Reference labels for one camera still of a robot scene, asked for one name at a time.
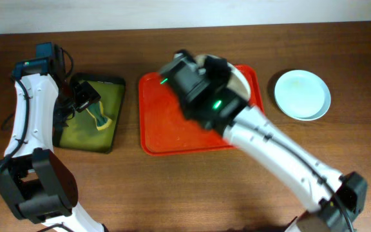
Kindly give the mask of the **yellow green sponge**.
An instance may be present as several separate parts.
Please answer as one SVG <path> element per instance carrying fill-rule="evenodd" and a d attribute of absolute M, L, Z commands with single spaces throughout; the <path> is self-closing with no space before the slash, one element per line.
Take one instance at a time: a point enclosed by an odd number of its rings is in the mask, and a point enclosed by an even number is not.
<path fill-rule="evenodd" d="M 94 119 L 98 131 L 105 130 L 111 126 L 112 120 L 104 114 L 104 107 L 101 101 L 91 104 L 86 108 L 86 111 Z"/>

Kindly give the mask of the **white plate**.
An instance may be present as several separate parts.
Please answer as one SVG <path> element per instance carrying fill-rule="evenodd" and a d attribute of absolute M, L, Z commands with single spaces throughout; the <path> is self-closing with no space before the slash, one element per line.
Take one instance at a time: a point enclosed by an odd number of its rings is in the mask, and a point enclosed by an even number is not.
<path fill-rule="evenodd" d="M 222 59 L 222 57 L 211 54 L 200 54 L 194 56 L 195 61 L 199 66 L 202 66 L 208 57 L 211 57 L 213 59 Z M 227 66 L 231 69 L 231 77 L 227 83 L 227 88 L 237 93 L 246 101 L 249 101 L 249 99 L 251 98 L 251 87 L 247 79 L 235 66 L 233 66 L 228 61 L 226 61 L 226 63 Z"/>

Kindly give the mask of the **red plastic tray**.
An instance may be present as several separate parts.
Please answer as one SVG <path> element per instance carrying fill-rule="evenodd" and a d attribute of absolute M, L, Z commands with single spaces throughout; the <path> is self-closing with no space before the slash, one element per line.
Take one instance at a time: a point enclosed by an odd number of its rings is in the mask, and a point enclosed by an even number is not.
<path fill-rule="evenodd" d="M 140 142 L 152 156 L 233 149 L 216 132 L 185 120 L 176 95 L 157 72 L 143 75 L 138 84 Z"/>

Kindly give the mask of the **light blue top plate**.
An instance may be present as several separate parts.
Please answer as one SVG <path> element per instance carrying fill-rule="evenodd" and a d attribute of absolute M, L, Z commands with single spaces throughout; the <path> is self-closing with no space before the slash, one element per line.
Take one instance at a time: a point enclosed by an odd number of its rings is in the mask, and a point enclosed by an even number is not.
<path fill-rule="evenodd" d="M 284 114 L 299 121 L 322 118 L 332 102 L 327 84 L 306 70 L 282 74 L 274 85 L 274 100 Z"/>

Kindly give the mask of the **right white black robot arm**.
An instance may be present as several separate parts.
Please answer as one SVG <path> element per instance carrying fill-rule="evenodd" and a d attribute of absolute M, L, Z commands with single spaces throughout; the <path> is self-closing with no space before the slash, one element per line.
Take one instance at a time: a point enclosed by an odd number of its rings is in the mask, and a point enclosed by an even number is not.
<path fill-rule="evenodd" d="M 186 119 L 257 160 L 302 203 L 303 214 L 275 231 L 354 230 L 365 205 L 366 180 L 326 165 L 275 127 L 259 107 L 250 105 L 251 88 L 235 66 L 222 57 L 179 50 L 159 73 Z"/>

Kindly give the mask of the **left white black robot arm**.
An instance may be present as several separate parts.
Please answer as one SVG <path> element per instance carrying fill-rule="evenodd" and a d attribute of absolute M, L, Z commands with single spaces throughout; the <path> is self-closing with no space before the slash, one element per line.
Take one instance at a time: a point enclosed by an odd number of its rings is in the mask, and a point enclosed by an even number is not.
<path fill-rule="evenodd" d="M 33 59 L 15 64 L 14 126 L 0 160 L 0 195 L 19 220 L 44 230 L 106 231 L 79 203 L 75 177 L 53 149 L 53 134 L 76 113 L 99 102 L 88 83 L 67 83 L 69 53 L 53 42 L 36 46 Z"/>

